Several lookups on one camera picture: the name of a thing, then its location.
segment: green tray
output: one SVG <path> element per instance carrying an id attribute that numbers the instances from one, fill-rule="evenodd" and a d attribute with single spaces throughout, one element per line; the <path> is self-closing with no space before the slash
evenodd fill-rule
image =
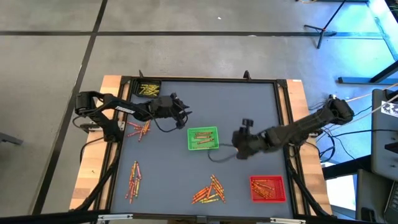
<path id="1" fill-rule="evenodd" d="M 210 138 L 197 139 L 197 133 L 211 132 L 204 136 L 210 136 Z M 214 139 L 211 142 L 198 144 L 200 141 Z M 204 127 L 204 128 L 190 128 L 188 129 L 188 149 L 189 150 L 204 150 L 204 149 L 218 149 L 218 132 L 217 127 Z"/>

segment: yellow crayon bundle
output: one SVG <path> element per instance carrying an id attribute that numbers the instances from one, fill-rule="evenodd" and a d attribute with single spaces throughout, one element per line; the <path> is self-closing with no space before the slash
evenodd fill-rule
<path id="1" fill-rule="evenodd" d="M 131 166 L 131 173 L 129 179 L 129 190 L 126 193 L 125 199 L 130 198 L 130 203 L 133 202 L 134 197 L 138 197 L 139 185 L 142 179 L 139 163 L 134 161 L 134 165 Z"/>
<path id="2" fill-rule="evenodd" d="M 157 96 L 159 94 L 159 85 L 154 84 L 141 84 L 140 88 L 140 95 L 146 96 Z"/>
<path id="3" fill-rule="evenodd" d="M 204 189 L 198 191 L 192 198 L 192 204 L 200 202 L 200 203 L 211 203 L 216 202 L 218 200 L 222 200 L 225 203 L 224 197 L 224 187 L 221 185 L 219 180 L 213 174 L 210 177 L 211 184 L 206 186 Z"/>

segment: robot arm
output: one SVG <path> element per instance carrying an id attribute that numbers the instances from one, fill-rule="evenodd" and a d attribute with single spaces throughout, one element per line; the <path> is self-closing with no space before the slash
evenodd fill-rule
<path id="1" fill-rule="evenodd" d="M 286 144 L 301 146 L 310 133 L 327 124 L 346 124 L 352 121 L 354 111 L 345 100 L 332 99 L 314 114 L 285 126 L 265 129 L 257 134 L 251 134 L 249 128 L 253 121 L 243 120 L 244 127 L 233 133 L 232 144 L 238 149 L 237 158 L 247 159 L 257 152 L 277 150 Z"/>
<path id="2" fill-rule="evenodd" d="M 99 107 L 95 106 L 95 98 L 102 101 Z M 108 119 L 103 110 L 115 109 L 133 115 L 139 121 L 148 121 L 155 118 L 173 118 L 176 120 L 176 128 L 181 129 L 185 126 L 184 118 L 191 112 L 185 112 L 189 106 L 177 98 L 175 93 L 170 96 L 160 96 L 157 99 L 145 103 L 131 103 L 113 96 L 112 94 L 102 94 L 97 91 L 84 91 L 76 96 L 75 113 L 79 116 L 88 116 L 98 126 L 103 129 L 104 140 L 120 142 L 123 133 L 120 131 L 118 122 Z"/>

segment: black metal rod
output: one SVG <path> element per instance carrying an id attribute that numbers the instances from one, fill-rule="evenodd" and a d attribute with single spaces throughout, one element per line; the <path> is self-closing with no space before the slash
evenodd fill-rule
<path id="1" fill-rule="evenodd" d="M 347 0 L 344 0 L 340 6 L 338 7 L 338 9 L 336 10 L 336 12 L 331 16 L 331 18 L 329 19 L 328 23 L 326 23 L 326 26 L 323 28 L 323 30 L 326 30 L 326 28 L 328 28 L 329 24 L 331 23 L 331 21 L 335 18 L 335 16 L 337 15 L 338 11 L 340 11 L 340 9 L 343 7 L 344 3 Z"/>
<path id="2" fill-rule="evenodd" d="M 388 66 L 386 69 L 375 75 L 373 78 L 371 78 L 371 83 L 379 83 L 392 74 L 398 72 L 398 61 L 394 62 L 392 65 Z"/>
<path id="3" fill-rule="evenodd" d="M 316 30 L 322 30 L 322 28 L 310 26 L 310 25 L 304 25 L 304 27 L 309 27 L 309 28 L 316 29 Z"/>
<path id="4" fill-rule="evenodd" d="M 321 34 L 319 36 L 319 40 L 318 40 L 318 45 L 317 45 L 317 49 L 321 48 L 321 44 L 322 44 L 322 39 L 323 39 L 323 35 L 325 34 L 325 30 L 321 31 Z"/>

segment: black cable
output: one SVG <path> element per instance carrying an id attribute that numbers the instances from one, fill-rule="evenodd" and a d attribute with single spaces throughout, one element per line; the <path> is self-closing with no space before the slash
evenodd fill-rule
<path id="1" fill-rule="evenodd" d="M 365 112 L 365 111 L 367 111 L 367 110 L 370 109 L 370 108 L 372 108 L 372 106 L 370 106 L 370 107 L 368 107 L 368 108 L 366 108 L 366 109 L 364 109 L 364 110 L 361 110 L 360 112 L 354 114 L 354 116 L 358 116 L 360 113 Z"/>
<path id="2" fill-rule="evenodd" d="M 321 108 L 322 106 L 324 106 L 327 102 L 328 102 L 328 99 L 326 99 L 325 101 L 321 101 L 321 102 L 315 103 L 314 105 L 309 106 L 309 107 L 308 107 L 308 110 L 316 110 L 316 109 L 319 109 L 319 108 Z"/>
<path id="3" fill-rule="evenodd" d="M 334 125 L 337 125 L 337 124 L 332 124 L 329 128 L 326 128 L 326 127 L 324 127 L 324 128 L 327 129 L 327 130 L 330 130 L 330 128 L 333 127 Z M 326 133 L 323 133 L 323 134 L 317 139 L 317 142 L 318 142 L 319 140 L 321 140 L 321 138 L 323 138 L 324 136 L 326 136 Z"/>
<path id="4" fill-rule="evenodd" d="M 329 134 L 329 132 L 327 132 L 327 131 L 325 131 L 325 130 L 323 130 L 323 131 L 325 132 L 325 134 L 328 135 L 328 137 L 330 138 L 331 143 L 333 144 L 332 147 L 330 147 L 330 148 L 328 148 L 327 150 L 325 150 L 325 151 L 323 151 L 323 152 L 320 153 L 320 158 L 321 158 L 321 157 L 324 155 L 324 153 L 326 153 L 327 151 L 331 150 L 331 154 L 330 154 L 329 158 L 327 158 L 327 159 L 321 161 L 321 162 L 328 162 L 328 161 L 330 161 L 331 158 L 335 155 L 335 152 L 336 152 L 336 142 L 335 142 L 335 140 L 333 139 L 333 136 L 332 136 L 331 134 Z"/>
<path id="5" fill-rule="evenodd" d="M 293 155 L 293 156 L 290 155 L 290 150 L 289 150 L 289 156 L 290 156 L 290 158 L 296 158 L 297 155 L 300 153 L 301 146 L 296 146 L 296 145 L 293 145 L 293 144 L 290 144 L 290 143 L 289 143 L 289 145 L 293 147 L 293 151 L 295 151 L 295 149 L 297 149 L 297 152 L 294 152 L 294 155 Z"/>
<path id="6" fill-rule="evenodd" d="M 73 120 L 72 120 L 72 124 L 76 127 L 76 128 L 78 128 L 78 129 L 81 129 L 81 127 L 79 126 L 79 125 L 77 125 L 76 123 L 75 123 L 75 121 L 77 120 L 77 119 L 79 119 L 79 118 L 82 118 L 83 117 L 83 115 L 79 115 L 79 116 L 77 116 L 76 118 L 74 118 Z"/>
<path id="7" fill-rule="evenodd" d="M 343 135 L 346 135 L 346 134 L 364 133 L 364 132 L 368 132 L 368 131 L 390 131 L 390 132 L 398 133 L 398 130 L 392 130 L 392 129 L 369 129 L 369 130 L 352 131 L 352 132 L 348 132 L 348 133 L 337 134 L 337 135 L 335 135 L 333 137 L 343 136 Z"/>
<path id="8" fill-rule="evenodd" d="M 234 147 L 232 144 L 219 144 L 219 146 Z M 237 153 L 234 153 L 234 154 L 232 154 L 232 155 L 230 155 L 230 156 L 227 156 L 227 157 L 225 157 L 225 158 L 223 158 L 223 159 L 212 159 L 211 156 L 210 156 L 210 151 L 212 151 L 212 150 L 211 150 L 211 149 L 207 150 L 207 157 L 209 158 L 209 160 L 210 160 L 211 162 L 217 162 L 217 163 L 226 162 L 226 161 L 228 161 L 228 160 L 230 160 L 230 159 L 236 157 L 236 155 L 237 155 Z"/>
<path id="9" fill-rule="evenodd" d="M 283 147 L 283 150 L 285 151 L 286 154 L 288 154 L 289 151 L 290 151 L 289 145 L 285 145 Z M 312 207 L 314 212 L 318 216 L 329 217 L 330 215 L 327 212 L 325 212 L 324 209 L 322 209 L 320 204 L 314 199 L 314 197 L 312 196 L 311 192 L 307 189 L 305 184 L 301 181 L 300 176 L 297 174 L 296 170 L 294 169 L 294 166 L 292 164 L 292 160 L 290 158 L 286 158 L 286 163 L 287 163 L 287 168 L 288 168 L 289 174 L 291 175 L 291 177 L 296 182 L 296 184 L 299 187 L 301 193 L 307 199 L 308 203 L 310 204 L 310 206 Z"/>
<path id="10" fill-rule="evenodd" d="M 343 150 L 347 153 L 347 155 L 349 155 L 349 156 L 350 156 L 362 169 L 366 170 L 366 169 L 362 166 L 361 163 L 359 163 L 350 153 L 348 153 L 348 151 L 346 150 L 346 148 L 345 148 L 344 145 L 343 145 L 343 142 L 341 142 L 340 138 L 338 138 L 338 137 L 333 137 L 333 138 L 339 140 L 341 146 L 343 147 Z"/>
<path id="11" fill-rule="evenodd" d="M 84 151 L 85 151 L 85 147 L 86 147 L 87 145 L 89 145 L 89 144 L 91 144 L 91 143 L 93 143 L 93 142 L 99 141 L 99 140 L 101 140 L 101 139 L 103 139 L 103 138 L 104 138 L 104 137 L 100 137 L 99 139 L 95 139 L 95 140 L 89 141 L 89 142 L 87 142 L 86 144 L 84 144 L 83 147 L 81 147 L 81 149 L 80 149 L 80 163 L 81 163 L 81 160 L 83 159 L 83 153 L 84 153 Z"/>
<path id="12" fill-rule="evenodd" d="M 310 142 L 307 142 L 307 141 L 306 141 L 305 143 L 307 143 L 307 144 L 309 144 L 309 145 L 313 146 L 315 149 L 317 149 L 317 150 L 318 150 L 318 154 L 320 154 L 320 153 L 321 153 L 321 150 L 319 150 L 318 146 L 316 146 L 315 144 L 312 144 L 312 143 L 310 143 Z"/>

